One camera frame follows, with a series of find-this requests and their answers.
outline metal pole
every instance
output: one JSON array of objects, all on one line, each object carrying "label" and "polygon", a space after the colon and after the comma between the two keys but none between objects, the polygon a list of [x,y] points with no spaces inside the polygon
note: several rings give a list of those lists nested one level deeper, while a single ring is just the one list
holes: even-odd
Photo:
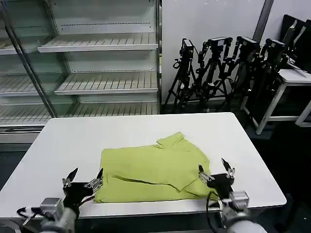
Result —
[{"label": "metal pole", "polygon": [[270,11],[273,5],[273,1],[274,0],[265,0],[263,4],[261,14],[260,14],[256,29],[253,35],[253,40],[257,42],[261,41],[264,29],[267,25],[267,21],[268,21],[269,14],[270,14]]}]

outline cable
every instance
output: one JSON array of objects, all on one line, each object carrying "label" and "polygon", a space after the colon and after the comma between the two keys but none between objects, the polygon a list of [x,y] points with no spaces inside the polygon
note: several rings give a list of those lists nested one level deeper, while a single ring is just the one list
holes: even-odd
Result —
[{"label": "cable", "polygon": [[199,56],[198,50],[196,50],[196,47],[194,45],[193,45],[193,47],[194,47],[194,50],[196,51],[196,54]]},{"label": "cable", "polygon": [[208,197],[207,197],[207,202],[206,202],[206,216],[207,216],[207,222],[208,222],[208,225],[209,225],[209,228],[213,231],[213,233],[218,233],[218,231],[212,226],[211,222],[210,222],[210,218],[208,216],[208,202],[209,202],[209,199],[210,199],[210,195],[211,194],[215,194],[214,192],[210,192]]},{"label": "cable", "polygon": [[81,205],[83,205],[84,203],[86,203],[87,201],[93,200],[94,198],[95,198],[94,196],[91,196],[91,197],[89,197],[89,198],[86,198],[84,201],[82,201],[82,202],[79,204],[79,207],[80,207]]}]

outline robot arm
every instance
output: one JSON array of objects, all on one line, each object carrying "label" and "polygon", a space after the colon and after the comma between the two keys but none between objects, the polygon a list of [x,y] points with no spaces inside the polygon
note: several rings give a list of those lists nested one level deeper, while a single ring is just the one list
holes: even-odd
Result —
[{"label": "robot arm", "polygon": [[86,201],[94,198],[95,192],[103,185],[103,169],[100,170],[96,179],[88,183],[72,182],[78,169],[71,172],[63,179],[64,200],[60,198],[45,198],[40,207],[32,207],[32,214],[26,215],[26,208],[18,209],[17,213],[27,217],[24,225],[36,215],[44,217],[42,233],[74,233],[75,221],[79,217],[79,207]]},{"label": "robot arm", "polygon": [[[265,229],[251,221],[248,212],[249,197],[244,191],[234,192],[232,184],[234,183],[235,168],[222,159],[227,173],[208,175],[199,165],[199,178],[210,188],[214,188],[218,194],[219,215],[221,225],[227,228],[229,233],[265,233]],[[207,200],[208,217],[209,198]]]}]

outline display refrigerator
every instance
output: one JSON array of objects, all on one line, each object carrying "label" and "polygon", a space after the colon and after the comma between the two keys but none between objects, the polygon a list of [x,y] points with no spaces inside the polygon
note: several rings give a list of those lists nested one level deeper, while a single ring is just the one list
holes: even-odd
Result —
[{"label": "display refrigerator", "polygon": [[160,11],[159,0],[2,0],[1,134],[158,114]]}]

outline glass door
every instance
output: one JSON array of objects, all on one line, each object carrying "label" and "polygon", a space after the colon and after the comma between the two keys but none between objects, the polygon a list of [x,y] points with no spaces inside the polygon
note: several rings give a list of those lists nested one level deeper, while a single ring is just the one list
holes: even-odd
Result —
[{"label": "glass door", "polygon": [[54,94],[67,76],[62,57],[37,50],[54,36],[45,1],[2,1],[1,15],[0,127],[42,127],[65,116],[74,99]]}]

